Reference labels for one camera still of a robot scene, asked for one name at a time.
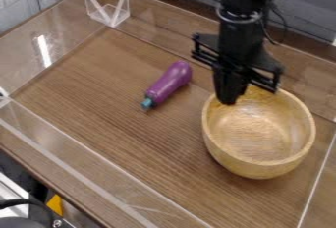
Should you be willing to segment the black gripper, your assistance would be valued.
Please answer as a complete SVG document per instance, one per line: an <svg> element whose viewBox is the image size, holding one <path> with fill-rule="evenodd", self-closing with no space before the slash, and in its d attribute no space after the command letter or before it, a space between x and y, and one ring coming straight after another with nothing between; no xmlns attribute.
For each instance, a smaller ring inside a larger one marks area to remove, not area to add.
<svg viewBox="0 0 336 228"><path fill-rule="evenodd" d="M212 69L216 98L235 104L249 85L276 93L284 65L265 50L268 11L235 14L216 10L219 34L196 33L192 57Z"/></svg>

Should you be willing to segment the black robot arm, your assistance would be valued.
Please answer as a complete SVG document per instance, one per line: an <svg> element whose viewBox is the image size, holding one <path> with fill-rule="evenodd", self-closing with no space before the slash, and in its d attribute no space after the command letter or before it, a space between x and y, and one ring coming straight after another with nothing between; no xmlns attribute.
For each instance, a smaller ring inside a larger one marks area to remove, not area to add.
<svg viewBox="0 0 336 228"><path fill-rule="evenodd" d="M267 52L264 42L273 0L220 0L216 8L219 33L192 37L192 57L211 66L217 100L232 105L257 86L275 93L284 65Z"/></svg>

